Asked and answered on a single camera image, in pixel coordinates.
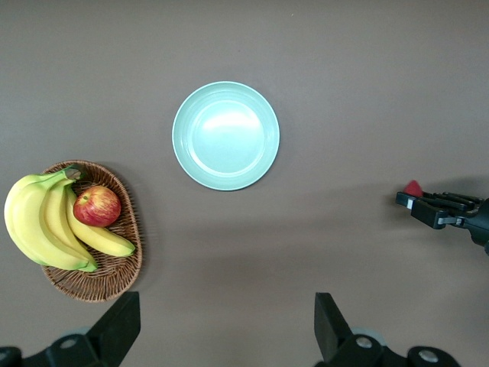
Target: red apple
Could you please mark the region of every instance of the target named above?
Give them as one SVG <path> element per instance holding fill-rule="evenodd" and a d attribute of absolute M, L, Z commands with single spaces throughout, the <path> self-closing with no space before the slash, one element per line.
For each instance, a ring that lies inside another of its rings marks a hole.
<path fill-rule="evenodd" d="M 88 226 L 110 226 L 121 214 L 121 201 L 109 188 L 93 186 L 78 196 L 73 214 Z"/>

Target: banana bunch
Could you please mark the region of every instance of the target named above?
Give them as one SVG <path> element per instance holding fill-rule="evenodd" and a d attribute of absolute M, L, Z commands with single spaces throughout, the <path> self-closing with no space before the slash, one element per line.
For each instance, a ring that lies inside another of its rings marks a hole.
<path fill-rule="evenodd" d="M 96 260 L 82 243 L 114 256 L 129 256 L 134 245 L 106 228 L 90 227 L 73 215 L 76 194 L 71 189 L 81 176 L 76 165 L 52 174 L 29 174 L 10 189 L 4 217 L 16 246 L 39 265 L 92 272 Z"/>

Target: brown woven basket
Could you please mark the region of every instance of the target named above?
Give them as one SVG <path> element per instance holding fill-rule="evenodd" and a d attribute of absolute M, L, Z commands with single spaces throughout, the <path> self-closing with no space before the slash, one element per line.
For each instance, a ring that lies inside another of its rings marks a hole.
<path fill-rule="evenodd" d="M 134 254 L 118 258 L 102 254 L 87 246 L 87 250 L 97 261 L 98 269 L 92 273 L 67 271 L 50 266 L 42 266 L 51 284 L 64 294 L 85 302 L 104 302 L 124 293 L 139 275 L 143 261 L 143 245 L 138 229 L 138 217 L 124 184 L 107 168 L 89 161 L 63 161 L 43 171 L 51 173 L 70 164 L 80 164 L 87 175 L 73 184 L 73 191 L 80 195 L 91 186 L 102 185 L 114 191 L 121 201 L 121 215 L 108 229 L 131 241 Z"/>

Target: gray surface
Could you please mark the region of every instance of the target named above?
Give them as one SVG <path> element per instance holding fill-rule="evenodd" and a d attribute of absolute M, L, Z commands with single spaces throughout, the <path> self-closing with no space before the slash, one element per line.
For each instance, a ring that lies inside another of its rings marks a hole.
<path fill-rule="evenodd" d="M 0 196 L 96 161 L 147 237 L 142 331 L 123 366 L 308 366 L 317 291 L 404 354 L 489 360 L 489 258 L 393 205 L 411 179 L 489 196 L 486 1 L 0 2 Z M 199 86 L 260 91 L 281 127 L 269 173 L 221 193 L 171 144 Z M 51 287 L 0 226 L 0 345 L 26 355 L 112 302 Z"/>

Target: turquoise round plate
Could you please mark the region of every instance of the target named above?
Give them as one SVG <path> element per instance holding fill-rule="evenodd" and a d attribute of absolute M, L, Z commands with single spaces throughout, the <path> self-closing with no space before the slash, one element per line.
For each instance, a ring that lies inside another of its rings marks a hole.
<path fill-rule="evenodd" d="M 186 98 L 173 123 L 173 149 L 198 183 L 239 190 L 263 177 L 277 156 L 277 117 L 256 90 L 236 82 L 202 86 Z"/>

